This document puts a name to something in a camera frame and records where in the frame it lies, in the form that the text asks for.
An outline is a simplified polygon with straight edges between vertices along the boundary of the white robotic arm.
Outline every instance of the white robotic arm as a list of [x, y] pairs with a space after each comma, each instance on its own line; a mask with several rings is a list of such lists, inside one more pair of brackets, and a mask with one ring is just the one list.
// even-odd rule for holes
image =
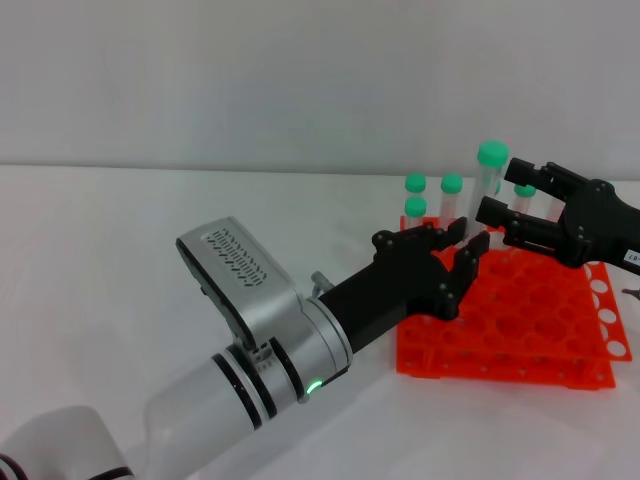
[[[450, 272], [432, 250], [460, 242], [465, 225], [378, 232], [373, 263], [307, 299], [234, 218], [180, 237], [180, 254], [235, 341], [149, 401], [147, 466], [137, 478], [183, 480], [347, 372], [355, 352], [407, 315], [455, 318], [489, 236], [469, 241]], [[97, 413], [83, 407], [32, 419], [0, 452], [8, 455], [0, 480], [132, 478]]]

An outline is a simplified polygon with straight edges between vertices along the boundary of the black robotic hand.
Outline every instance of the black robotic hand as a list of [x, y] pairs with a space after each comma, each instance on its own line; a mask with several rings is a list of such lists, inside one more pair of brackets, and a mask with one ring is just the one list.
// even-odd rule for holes
[[485, 197], [476, 219], [504, 227], [504, 243], [555, 257], [568, 267], [602, 261], [640, 275], [640, 210], [618, 198], [603, 180], [588, 180], [554, 163], [536, 170], [514, 158], [505, 180], [532, 185], [565, 202], [558, 223], [509, 210]]
[[342, 325], [353, 352], [361, 350], [407, 315], [425, 313], [442, 320], [458, 316], [458, 306], [478, 276], [480, 257], [489, 249], [482, 232], [456, 252], [447, 271], [433, 251], [464, 238], [466, 218], [447, 230], [432, 224], [376, 233], [373, 263], [320, 296]]

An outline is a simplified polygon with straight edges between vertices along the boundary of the white backdrop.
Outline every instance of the white backdrop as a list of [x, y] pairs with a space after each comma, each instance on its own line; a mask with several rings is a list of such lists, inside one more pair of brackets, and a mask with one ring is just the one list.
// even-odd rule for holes
[[637, 0], [0, 0], [0, 162], [640, 178]]

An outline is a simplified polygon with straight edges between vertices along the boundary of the green tube cap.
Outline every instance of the green tube cap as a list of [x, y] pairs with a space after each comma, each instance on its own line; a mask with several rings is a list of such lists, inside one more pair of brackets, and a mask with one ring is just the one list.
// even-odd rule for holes
[[404, 181], [404, 188], [409, 193], [422, 193], [427, 188], [427, 177], [421, 173], [407, 175]]
[[478, 161], [485, 167], [501, 168], [509, 160], [509, 147], [498, 140], [487, 140], [480, 144]]
[[444, 177], [442, 177], [442, 182], [440, 182], [440, 188], [444, 193], [450, 193], [455, 195], [456, 193], [460, 193], [462, 191], [462, 177], [457, 173], [448, 173]]
[[427, 213], [427, 201], [422, 197], [407, 198], [404, 204], [404, 213], [408, 217], [424, 217], [425, 213]]
[[526, 187], [516, 185], [516, 188], [514, 188], [513, 191], [516, 192], [516, 195], [522, 198], [531, 198], [537, 192], [536, 187], [532, 187], [531, 185], [527, 185]]

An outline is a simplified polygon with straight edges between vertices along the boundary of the camera vent grille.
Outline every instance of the camera vent grille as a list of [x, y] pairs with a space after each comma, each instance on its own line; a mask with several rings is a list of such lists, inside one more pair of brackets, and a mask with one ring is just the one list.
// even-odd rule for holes
[[207, 233], [202, 240], [211, 248], [229, 274], [244, 288], [259, 287], [267, 272], [227, 228]]

